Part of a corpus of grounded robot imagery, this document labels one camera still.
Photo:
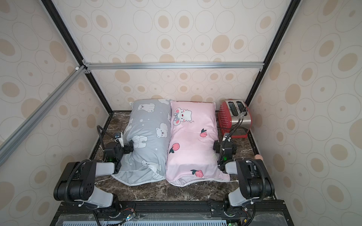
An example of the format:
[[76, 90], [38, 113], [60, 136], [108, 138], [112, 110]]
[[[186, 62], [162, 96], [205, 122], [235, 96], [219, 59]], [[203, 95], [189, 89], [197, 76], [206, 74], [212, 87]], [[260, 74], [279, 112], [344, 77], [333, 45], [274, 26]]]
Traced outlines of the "pink cartoon print pillow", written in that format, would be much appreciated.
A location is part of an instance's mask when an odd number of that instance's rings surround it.
[[178, 187], [202, 181], [229, 182], [218, 168], [216, 104], [173, 101], [166, 180]]

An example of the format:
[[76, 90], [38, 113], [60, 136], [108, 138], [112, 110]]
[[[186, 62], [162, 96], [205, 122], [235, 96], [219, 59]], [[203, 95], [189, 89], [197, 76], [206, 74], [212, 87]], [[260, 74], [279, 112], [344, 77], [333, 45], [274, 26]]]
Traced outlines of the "grey bear print pillow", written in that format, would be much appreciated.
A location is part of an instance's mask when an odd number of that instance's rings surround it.
[[130, 120], [123, 133], [124, 143], [132, 144], [133, 151], [122, 157], [121, 168], [113, 178], [128, 186], [164, 180], [170, 131], [170, 100], [133, 102]]

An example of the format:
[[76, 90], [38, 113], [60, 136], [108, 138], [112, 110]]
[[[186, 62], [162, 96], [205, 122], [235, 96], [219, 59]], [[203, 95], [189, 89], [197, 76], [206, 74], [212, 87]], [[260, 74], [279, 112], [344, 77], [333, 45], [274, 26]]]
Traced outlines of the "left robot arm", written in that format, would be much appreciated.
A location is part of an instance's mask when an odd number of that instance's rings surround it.
[[122, 206], [117, 195], [105, 192], [95, 185], [101, 176], [118, 174], [126, 154], [133, 152], [133, 141], [127, 141], [123, 133], [111, 135], [100, 125], [97, 126], [102, 160], [82, 160], [70, 162], [60, 176], [53, 191], [56, 201], [85, 206], [92, 210], [110, 208], [120, 211]]

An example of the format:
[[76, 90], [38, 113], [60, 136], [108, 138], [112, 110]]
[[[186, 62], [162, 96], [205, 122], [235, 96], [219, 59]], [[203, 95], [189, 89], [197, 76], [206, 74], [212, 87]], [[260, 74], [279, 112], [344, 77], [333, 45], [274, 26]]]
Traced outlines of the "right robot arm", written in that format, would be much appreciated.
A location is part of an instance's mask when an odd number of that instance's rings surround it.
[[214, 142], [219, 154], [218, 168], [227, 174], [236, 175], [239, 187], [226, 198], [226, 207], [245, 207], [272, 197], [275, 187], [262, 159], [234, 159], [237, 146], [230, 139]]

